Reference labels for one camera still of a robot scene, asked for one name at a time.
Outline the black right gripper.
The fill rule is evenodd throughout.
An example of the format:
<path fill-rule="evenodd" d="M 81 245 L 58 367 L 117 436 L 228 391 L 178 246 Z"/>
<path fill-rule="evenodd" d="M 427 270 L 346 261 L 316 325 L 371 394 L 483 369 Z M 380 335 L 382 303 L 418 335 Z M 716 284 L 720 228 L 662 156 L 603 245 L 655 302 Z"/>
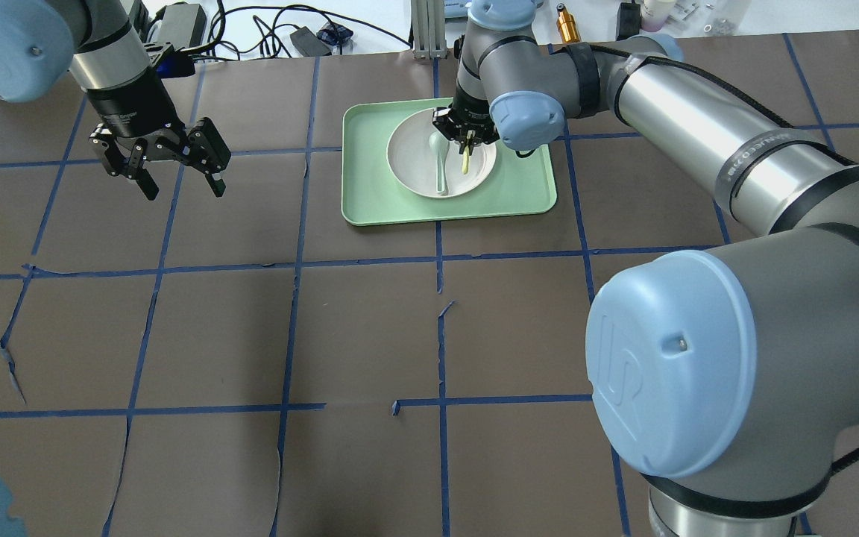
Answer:
<path fill-rule="evenodd" d="M 471 150 L 481 144 L 491 144 L 500 139 L 497 126 L 490 116 L 464 118 L 457 107 L 436 107 L 432 112 L 432 125 L 456 150 L 465 147 Z"/>

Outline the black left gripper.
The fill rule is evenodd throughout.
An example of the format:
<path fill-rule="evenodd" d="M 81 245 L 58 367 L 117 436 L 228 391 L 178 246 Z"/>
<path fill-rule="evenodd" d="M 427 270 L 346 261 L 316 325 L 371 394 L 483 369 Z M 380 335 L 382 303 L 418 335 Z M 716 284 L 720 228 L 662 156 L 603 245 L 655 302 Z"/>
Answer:
<path fill-rule="evenodd" d="M 110 176 L 127 174 L 134 149 L 147 162 L 179 162 L 204 174 L 212 194 L 224 196 L 226 186 L 221 173 L 227 169 L 232 154 L 224 137 L 211 118 L 199 119 L 193 127 L 177 120 L 137 137 L 116 136 L 109 125 L 99 123 L 89 135 L 89 146 Z M 160 188 L 150 173 L 141 168 L 133 173 L 134 183 L 148 201 L 156 200 Z"/>

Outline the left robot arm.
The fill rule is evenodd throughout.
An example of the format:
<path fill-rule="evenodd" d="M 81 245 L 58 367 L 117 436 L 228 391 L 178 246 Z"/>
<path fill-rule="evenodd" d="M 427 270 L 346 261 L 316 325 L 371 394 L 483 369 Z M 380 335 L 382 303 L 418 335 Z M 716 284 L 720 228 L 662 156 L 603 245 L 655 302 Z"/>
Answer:
<path fill-rule="evenodd" d="M 158 194 L 150 162 L 194 168 L 215 197 L 225 193 L 230 149 L 211 119 L 182 122 L 161 78 L 192 74 L 197 53 L 147 44 L 116 1 L 0 1 L 0 101 L 35 101 L 71 75 L 100 119 L 93 153 L 149 200 Z"/>

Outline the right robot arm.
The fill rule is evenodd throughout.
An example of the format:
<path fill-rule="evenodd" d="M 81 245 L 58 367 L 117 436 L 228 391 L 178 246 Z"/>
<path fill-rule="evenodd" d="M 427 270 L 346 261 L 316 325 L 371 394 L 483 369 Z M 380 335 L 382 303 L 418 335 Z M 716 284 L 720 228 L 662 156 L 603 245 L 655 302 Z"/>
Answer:
<path fill-rule="evenodd" d="M 454 536 L 614 536 L 625 486 L 630 533 L 722 535 L 715 506 L 798 509 L 820 492 L 837 436 L 859 425 L 859 181 L 843 183 L 796 227 L 724 245 L 715 207 L 640 137 L 553 146 L 586 251 L 575 257 L 444 262 L 456 300 L 441 316 Z M 758 337 L 751 409 L 729 449 L 696 476 L 638 472 L 609 448 L 617 401 L 640 410 L 654 454 L 677 448 L 672 421 L 702 430 L 709 408 L 664 412 L 696 384 L 655 371 L 707 354 L 702 334 L 731 315 L 707 262 L 743 286 Z"/>

